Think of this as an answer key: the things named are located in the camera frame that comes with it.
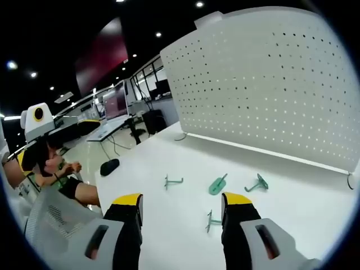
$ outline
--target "person's arm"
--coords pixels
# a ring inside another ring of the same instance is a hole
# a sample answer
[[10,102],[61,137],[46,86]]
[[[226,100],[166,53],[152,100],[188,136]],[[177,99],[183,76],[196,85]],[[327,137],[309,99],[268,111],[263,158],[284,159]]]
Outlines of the person's arm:
[[8,161],[3,167],[6,178],[12,188],[17,187],[26,178],[16,159]]
[[49,177],[44,177],[41,174],[35,174],[35,181],[36,184],[39,187],[43,187],[43,186],[51,186],[58,178],[64,177],[64,176],[68,176],[69,174],[73,173],[74,169],[71,163],[66,163],[64,165],[64,167],[62,167],[61,170],[58,170],[57,172],[55,172],[55,175],[49,176]]

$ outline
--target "person's hand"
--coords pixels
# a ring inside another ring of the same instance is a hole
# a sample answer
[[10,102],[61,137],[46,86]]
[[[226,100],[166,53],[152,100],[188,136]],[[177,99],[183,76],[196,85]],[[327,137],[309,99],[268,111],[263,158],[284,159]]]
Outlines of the person's hand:
[[72,163],[66,163],[64,167],[61,169],[62,176],[68,176],[69,174],[74,172],[73,164]]
[[81,171],[81,169],[83,168],[78,161],[75,161],[74,163],[72,163],[72,166],[73,166],[73,170],[77,173],[79,171]]

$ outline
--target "white desk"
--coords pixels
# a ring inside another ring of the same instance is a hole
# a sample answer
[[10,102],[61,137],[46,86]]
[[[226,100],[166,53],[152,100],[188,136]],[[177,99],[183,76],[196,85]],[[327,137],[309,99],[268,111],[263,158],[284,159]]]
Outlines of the white desk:
[[[121,195],[144,194],[140,269],[226,268],[221,226],[205,230],[210,209],[214,219],[221,218],[221,196],[208,194],[208,187],[225,173],[223,191],[247,196],[262,218],[294,237],[303,255],[324,259],[356,201],[345,175],[190,136],[174,141],[181,137],[176,123],[128,151],[108,177],[95,175],[103,213]],[[269,190],[245,192],[257,173]],[[166,174],[184,183],[166,191]]]

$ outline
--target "green plastic part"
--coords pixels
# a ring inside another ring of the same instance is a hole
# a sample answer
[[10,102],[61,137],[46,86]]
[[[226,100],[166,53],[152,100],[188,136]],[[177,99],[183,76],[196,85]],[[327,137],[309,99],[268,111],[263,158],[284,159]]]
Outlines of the green plastic part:
[[166,188],[166,190],[168,190],[169,183],[181,184],[182,182],[184,182],[184,178],[181,178],[181,181],[169,181],[168,179],[169,179],[168,175],[166,175],[166,177],[165,177],[165,186],[164,186]]
[[217,178],[214,183],[211,184],[211,186],[209,187],[209,193],[211,195],[217,195],[220,193],[220,191],[224,188],[224,186],[226,185],[226,181],[225,181],[225,177],[227,176],[227,174],[225,174],[222,178],[219,177]]
[[209,233],[210,226],[212,225],[212,223],[215,223],[215,224],[221,224],[222,223],[221,220],[213,219],[213,210],[210,211],[210,213],[208,214],[208,217],[209,217],[208,225],[205,227],[207,233]]
[[258,183],[255,186],[253,186],[252,188],[245,187],[245,191],[250,192],[251,190],[253,190],[254,188],[257,188],[257,187],[262,187],[266,190],[269,189],[268,183],[264,180],[264,178],[261,177],[260,174],[258,174]]

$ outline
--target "monitor screen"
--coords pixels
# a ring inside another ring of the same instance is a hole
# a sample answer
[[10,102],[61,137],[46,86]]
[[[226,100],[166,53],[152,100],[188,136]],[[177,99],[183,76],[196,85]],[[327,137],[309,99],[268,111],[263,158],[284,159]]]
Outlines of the monitor screen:
[[115,86],[108,94],[103,96],[106,119],[128,115],[125,88],[123,82]]

